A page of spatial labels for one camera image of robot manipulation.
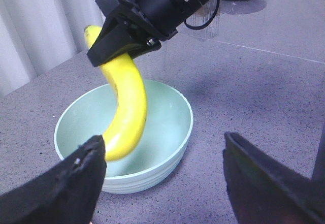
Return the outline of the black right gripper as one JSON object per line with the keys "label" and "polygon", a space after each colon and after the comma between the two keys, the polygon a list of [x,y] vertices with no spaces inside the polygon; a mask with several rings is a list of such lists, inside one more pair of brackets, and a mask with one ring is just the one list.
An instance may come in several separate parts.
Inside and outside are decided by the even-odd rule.
{"label": "black right gripper", "polygon": [[176,28],[202,5],[201,0],[96,0],[105,17],[123,16],[146,30],[149,38],[137,48],[123,20],[107,19],[103,26],[86,27],[87,57],[94,67],[121,54],[137,58],[161,48],[161,41],[173,37]]}

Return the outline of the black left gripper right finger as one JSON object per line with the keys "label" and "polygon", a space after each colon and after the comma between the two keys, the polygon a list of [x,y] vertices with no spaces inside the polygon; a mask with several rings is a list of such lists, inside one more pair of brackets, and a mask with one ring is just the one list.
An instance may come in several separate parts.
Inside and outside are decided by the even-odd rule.
{"label": "black left gripper right finger", "polygon": [[324,223],[324,140],[311,178],[226,132],[223,171],[238,223]]}

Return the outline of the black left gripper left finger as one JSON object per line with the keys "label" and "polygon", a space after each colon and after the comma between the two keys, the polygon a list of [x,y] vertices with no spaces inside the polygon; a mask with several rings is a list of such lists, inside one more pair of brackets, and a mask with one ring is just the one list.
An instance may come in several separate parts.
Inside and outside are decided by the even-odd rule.
{"label": "black left gripper left finger", "polygon": [[93,136],[47,172],[1,195],[1,223],[90,223],[107,164]]}

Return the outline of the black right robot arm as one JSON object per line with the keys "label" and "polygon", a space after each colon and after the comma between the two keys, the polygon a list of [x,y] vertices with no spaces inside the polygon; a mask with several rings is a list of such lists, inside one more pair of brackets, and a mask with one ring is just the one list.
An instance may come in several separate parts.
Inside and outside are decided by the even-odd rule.
{"label": "black right robot arm", "polygon": [[96,0],[105,22],[87,57],[98,67],[124,53],[136,58],[156,51],[208,1]]}

